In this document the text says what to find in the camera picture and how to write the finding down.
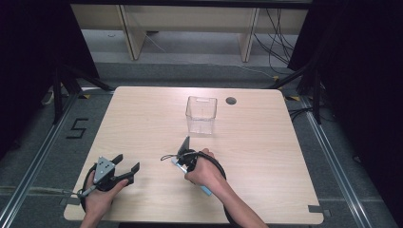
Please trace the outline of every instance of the table top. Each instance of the table top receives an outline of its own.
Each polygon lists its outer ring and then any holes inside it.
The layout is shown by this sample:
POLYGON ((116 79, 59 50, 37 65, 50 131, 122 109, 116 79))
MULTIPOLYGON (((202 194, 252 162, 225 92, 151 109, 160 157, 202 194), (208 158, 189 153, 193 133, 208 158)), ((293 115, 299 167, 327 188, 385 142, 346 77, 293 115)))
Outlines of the table top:
MULTIPOLYGON (((115 90, 74 191, 100 156, 123 154, 115 175, 140 162, 135 182, 114 200, 105 220, 227 223, 221 202, 183 178, 170 160, 187 135, 189 96, 217 98, 212 135, 190 133, 190 148, 208 147, 239 196, 266 223, 320 224, 321 213, 285 102, 277 90, 190 87, 128 87, 115 90), (233 97, 235 104, 227 104, 233 97)), ((65 218, 81 220, 81 206, 65 218)))

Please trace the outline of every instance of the transparent plastic cup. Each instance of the transparent plastic cup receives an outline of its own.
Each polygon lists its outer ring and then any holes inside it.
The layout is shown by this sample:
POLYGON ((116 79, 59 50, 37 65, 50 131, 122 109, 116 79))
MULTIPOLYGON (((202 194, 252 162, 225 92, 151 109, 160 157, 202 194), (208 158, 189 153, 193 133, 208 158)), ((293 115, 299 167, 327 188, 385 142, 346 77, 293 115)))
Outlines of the transparent plastic cup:
POLYGON ((217 99, 190 96, 187 99, 186 119, 189 132, 213 134, 217 113, 217 99))

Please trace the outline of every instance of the forearm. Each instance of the forearm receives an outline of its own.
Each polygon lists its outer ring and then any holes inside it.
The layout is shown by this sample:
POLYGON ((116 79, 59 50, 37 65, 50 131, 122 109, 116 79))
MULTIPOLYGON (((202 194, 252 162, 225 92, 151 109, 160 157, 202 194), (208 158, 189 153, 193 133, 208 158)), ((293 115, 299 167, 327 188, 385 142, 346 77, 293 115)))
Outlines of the forearm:
POLYGON ((227 181, 212 187, 232 219, 241 227, 267 227, 263 220, 234 192, 227 181))
POLYGON ((102 217, 99 218, 97 216, 91 216, 89 214, 86 214, 84 216, 80 228, 96 228, 101 219, 102 217))

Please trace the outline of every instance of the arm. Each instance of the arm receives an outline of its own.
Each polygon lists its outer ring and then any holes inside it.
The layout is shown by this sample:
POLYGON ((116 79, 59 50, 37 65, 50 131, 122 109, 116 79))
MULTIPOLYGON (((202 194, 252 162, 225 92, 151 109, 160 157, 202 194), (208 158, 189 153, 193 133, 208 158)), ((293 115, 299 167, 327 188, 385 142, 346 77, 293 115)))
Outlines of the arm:
MULTIPOLYGON (((208 149, 203 149, 202 152, 214 158, 214 154, 208 149)), ((267 227, 264 221, 235 193, 212 162, 198 158, 195 170, 185 174, 184 177, 197 185, 204 185, 210 189, 238 225, 267 227)))
MULTIPOLYGON (((94 171, 89 175, 89 180, 94 180, 94 171)), ((95 228, 109 210, 115 196, 127 185, 128 180, 122 180, 107 192, 94 190, 86 197, 86 215, 81 223, 81 228, 95 228)), ((86 184, 86 189, 91 186, 91 181, 86 184)))

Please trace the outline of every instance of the wrist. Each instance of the wrist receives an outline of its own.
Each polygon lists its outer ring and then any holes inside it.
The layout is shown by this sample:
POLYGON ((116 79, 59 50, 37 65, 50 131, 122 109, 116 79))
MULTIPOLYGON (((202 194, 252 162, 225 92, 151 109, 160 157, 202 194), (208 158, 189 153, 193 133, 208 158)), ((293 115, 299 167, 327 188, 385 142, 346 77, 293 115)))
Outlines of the wrist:
POLYGON ((96 228, 101 219, 102 216, 86 213, 80 228, 96 228))
POLYGON ((222 193, 228 191, 229 184, 226 181, 226 179, 222 178, 222 179, 216 179, 215 181, 211 182, 207 187, 216 197, 218 197, 222 193))

